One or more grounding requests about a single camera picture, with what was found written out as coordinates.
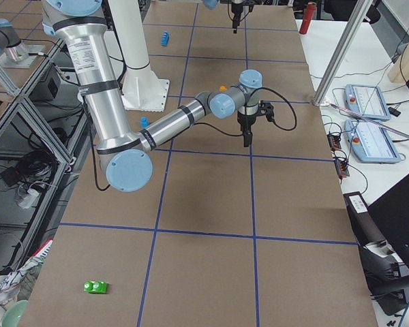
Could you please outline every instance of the white base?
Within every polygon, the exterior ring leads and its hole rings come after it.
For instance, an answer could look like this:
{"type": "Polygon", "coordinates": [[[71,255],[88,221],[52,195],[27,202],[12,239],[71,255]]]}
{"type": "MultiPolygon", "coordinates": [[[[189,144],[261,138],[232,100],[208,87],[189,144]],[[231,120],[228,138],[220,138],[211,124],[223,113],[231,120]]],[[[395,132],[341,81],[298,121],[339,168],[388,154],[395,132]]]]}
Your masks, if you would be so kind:
{"type": "Polygon", "coordinates": [[[145,97],[145,95],[143,96],[142,94],[136,96],[136,92],[124,93],[122,99],[125,109],[163,112],[168,97],[170,81],[160,79],[157,81],[161,86],[159,90],[151,92],[151,90],[148,90],[148,87],[145,90],[145,93],[150,96],[145,97]]]}
{"type": "MultiPolygon", "coordinates": [[[[45,48],[45,46],[41,46],[41,45],[27,45],[26,44],[26,48],[27,51],[29,53],[38,53],[43,51],[43,49],[45,48]]],[[[9,59],[7,57],[7,55],[5,53],[3,53],[0,56],[0,66],[3,68],[23,68],[23,69],[29,69],[33,62],[35,61],[35,59],[37,59],[37,56],[29,56],[27,59],[19,61],[19,62],[15,62],[12,61],[11,59],[9,59]]]]}

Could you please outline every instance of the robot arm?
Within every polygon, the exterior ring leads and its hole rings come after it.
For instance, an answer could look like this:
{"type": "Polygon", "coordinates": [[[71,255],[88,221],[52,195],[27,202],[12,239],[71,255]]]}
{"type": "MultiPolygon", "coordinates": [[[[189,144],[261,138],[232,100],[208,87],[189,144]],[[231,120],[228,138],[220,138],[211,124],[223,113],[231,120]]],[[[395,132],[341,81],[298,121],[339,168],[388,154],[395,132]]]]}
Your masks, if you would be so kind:
{"type": "Polygon", "coordinates": [[[0,54],[3,50],[15,62],[22,61],[29,56],[25,45],[21,42],[12,24],[8,20],[0,18],[0,54]]]}
{"type": "Polygon", "coordinates": [[[227,91],[200,93],[188,105],[133,132],[104,43],[106,22],[100,1],[42,0],[42,4],[45,32],[63,39],[73,60],[80,94],[89,105],[100,139],[97,152],[101,167],[108,182],[120,191],[136,191],[146,185],[153,169],[146,152],[190,128],[206,114],[225,118],[235,110],[244,116],[258,111],[259,92],[255,90],[262,86],[262,76],[247,70],[227,91]]]}

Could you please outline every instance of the white plug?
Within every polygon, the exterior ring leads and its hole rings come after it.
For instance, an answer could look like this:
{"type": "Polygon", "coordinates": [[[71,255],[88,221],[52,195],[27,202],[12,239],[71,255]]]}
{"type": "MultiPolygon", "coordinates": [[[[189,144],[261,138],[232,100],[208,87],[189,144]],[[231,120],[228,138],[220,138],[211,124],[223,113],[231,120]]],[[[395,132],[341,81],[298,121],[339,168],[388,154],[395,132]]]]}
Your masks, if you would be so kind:
{"type": "Polygon", "coordinates": [[[18,201],[18,206],[23,209],[28,209],[32,206],[38,196],[40,196],[40,192],[36,189],[28,189],[27,194],[23,195],[21,200],[18,201]]]}

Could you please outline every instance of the red cylinder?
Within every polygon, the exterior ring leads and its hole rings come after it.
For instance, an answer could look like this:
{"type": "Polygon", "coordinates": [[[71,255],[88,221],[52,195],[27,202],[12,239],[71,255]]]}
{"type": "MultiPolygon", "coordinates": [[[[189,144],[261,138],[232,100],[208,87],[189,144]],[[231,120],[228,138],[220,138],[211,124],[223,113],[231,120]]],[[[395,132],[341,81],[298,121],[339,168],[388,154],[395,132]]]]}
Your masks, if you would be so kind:
{"type": "Polygon", "coordinates": [[[309,28],[309,24],[311,23],[312,17],[314,16],[314,12],[316,9],[315,2],[308,2],[306,7],[305,15],[303,16],[303,22],[300,26],[300,34],[306,34],[307,29],[309,28]]]}

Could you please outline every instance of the white label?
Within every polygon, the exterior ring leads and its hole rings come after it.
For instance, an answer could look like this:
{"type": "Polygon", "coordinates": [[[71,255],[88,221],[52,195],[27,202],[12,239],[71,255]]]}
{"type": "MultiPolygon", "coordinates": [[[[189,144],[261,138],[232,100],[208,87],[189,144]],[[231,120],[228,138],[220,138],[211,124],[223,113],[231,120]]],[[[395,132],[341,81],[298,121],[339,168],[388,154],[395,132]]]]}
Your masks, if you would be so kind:
{"type": "Polygon", "coordinates": [[[97,61],[90,41],[82,41],[68,46],[76,73],[98,69],[97,61]]]}
{"type": "Polygon", "coordinates": [[[368,211],[360,196],[349,196],[348,198],[352,202],[357,213],[366,213],[368,211]]]}

